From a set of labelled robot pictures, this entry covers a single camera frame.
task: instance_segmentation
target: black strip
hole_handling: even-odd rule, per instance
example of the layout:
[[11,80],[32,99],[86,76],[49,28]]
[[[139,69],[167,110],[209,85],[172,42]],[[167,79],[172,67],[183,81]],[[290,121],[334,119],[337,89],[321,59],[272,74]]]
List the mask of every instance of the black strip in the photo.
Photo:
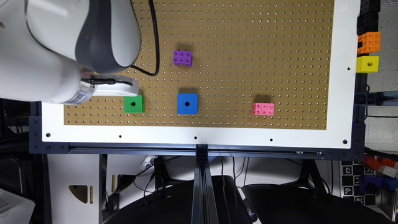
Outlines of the black strip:
[[90,0],[86,21],[76,43],[77,62],[102,75],[120,72],[112,51],[111,1]]

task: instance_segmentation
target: pink block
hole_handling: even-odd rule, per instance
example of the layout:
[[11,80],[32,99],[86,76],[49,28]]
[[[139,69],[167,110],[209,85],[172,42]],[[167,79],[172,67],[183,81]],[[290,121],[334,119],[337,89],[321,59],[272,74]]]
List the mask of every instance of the pink block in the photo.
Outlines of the pink block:
[[273,116],[274,104],[273,103],[253,103],[252,113],[255,115]]

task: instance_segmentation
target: wire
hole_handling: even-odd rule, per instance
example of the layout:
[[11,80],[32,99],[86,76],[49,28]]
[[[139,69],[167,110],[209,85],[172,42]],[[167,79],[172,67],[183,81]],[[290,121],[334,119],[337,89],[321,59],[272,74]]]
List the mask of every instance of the wire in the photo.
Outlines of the wire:
[[293,160],[291,160],[291,159],[286,159],[286,160],[288,160],[288,161],[290,161],[290,162],[293,162],[294,164],[297,164],[297,165],[299,165],[299,166],[302,166],[304,169],[306,169],[307,171],[309,171],[311,174],[313,174],[313,175],[315,175],[315,176],[321,178],[322,182],[326,185],[326,188],[328,189],[328,193],[331,194],[331,193],[330,193],[330,188],[329,188],[328,183],[326,183],[326,181],[325,181],[320,175],[318,175],[318,174],[312,172],[311,170],[307,169],[305,166],[303,166],[303,164],[299,164],[298,162],[295,162],[295,161],[293,161]]
[[375,115],[368,115],[368,98],[369,98],[369,92],[370,92],[371,87],[369,85],[366,85],[366,94],[365,94],[365,115],[364,119],[366,118],[398,118],[398,116],[375,116]]
[[148,193],[153,193],[153,192],[151,192],[151,191],[144,190],[144,189],[138,187],[137,184],[136,184],[135,182],[133,182],[133,184],[134,184],[134,186],[136,186],[138,189],[140,189],[140,190],[142,190],[142,191],[145,191],[145,192],[148,192]]
[[331,166],[331,194],[333,194],[333,178],[334,178],[333,161],[330,161],[330,166]]
[[221,178],[223,179],[223,196],[224,196],[224,202],[225,202],[225,205],[226,205],[226,212],[227,212],[227,215],[228,215],[229,224],[232,224],[231,223],[231,216],[229,214],[228,203],[226,202],[226,196],[225,196],[225,179],[224,179],[224,163],[223,163],[223,160],[224,160],[224,156],[221,158]]
[[244,173],[244,181],[243,181],[244,186],[246,186],[246,176],[248,175],[249,159],[250,157],[248,157],[248,163],[246,164],[246,172]]
[[156,11],[155,11],[155,6],[153,0],[148,0],[149,1],[149,7],[150,7],[150,14],[152,16],[152,25],[154,26],[154,35],[155,35],[155,51],[156,51],[156,69],[154,73],[147,72],[135,65],[131,65],[131,68],[134,68],[146,75],[149,76],[156,76],[159,73],[159,66],[160,66],[160,48],[159,48],[159,35],[157,33],[157,21],[156,21]]
[[82,82],[89,83],[90,85],[113,85],[117,83],[126,84],[132,86],[131,82],[119,81],[114,78],[82,78]]
[[238,177],[243,173],[244,162],[245,162],[245,161],[246,161],[246,157],[243,159],[242,170],[241,170],[241,172],[236,176],[236,178],[238,178]]
[[[175,156],[175,157],[173,157],[173,158],[166,159],[166,160],[163,161],[163,162],[159,162],[158,165],[159,165],[159,164],[162,164],[162,163],[165,163],[165,162],[168,162],[168,161],[172,161],[173,159],[176,159],[176,158],[178,158],[178,157],[181,157],[181,156]],[[149,169],[152,168],[154,165],[155,165],[155,164],[150,165],[149,167],[147,167],[147,168],[144,169],[143,171],[139,172],[138,174],[136,174],[136,177],[138,177],[139,175],[143,174],[145,171],[149,170]]]
[[[234,187],[236,186],[236,174],[235,174],[235,157],[232,157],[232,163],[233,163],[233,174],[234,174]],[[238,200],[236,199],[236,192],[234,188],[234,197],[235,197],[235,212],[238,214]]]

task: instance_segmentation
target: blue block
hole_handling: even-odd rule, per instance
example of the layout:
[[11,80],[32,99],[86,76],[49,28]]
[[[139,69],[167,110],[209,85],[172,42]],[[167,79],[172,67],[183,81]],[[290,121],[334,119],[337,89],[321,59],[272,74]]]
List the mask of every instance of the blue block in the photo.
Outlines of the blue block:
[[177,94],[177,114],[198,114],[198,95],[196,93]]

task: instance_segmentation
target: black metal frame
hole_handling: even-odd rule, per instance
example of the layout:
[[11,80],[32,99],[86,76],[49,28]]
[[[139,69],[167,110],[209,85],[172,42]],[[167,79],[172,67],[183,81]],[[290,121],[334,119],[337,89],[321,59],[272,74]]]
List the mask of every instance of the black metal frame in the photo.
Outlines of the black metal frame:
[[[356,93],[366,93],[366,73],[356,74]],[[33,154],[161,154],[194,156],[195,144],[125,144],[87,142],[43,142],[40,103],[32,105],[29,118],[30,153]],[[274,146],[208,145],[209,156],[268,157],[289,159],[324,159],[361,161],[364,154],[364,105],[354,105],[351,148],[304,148]]]

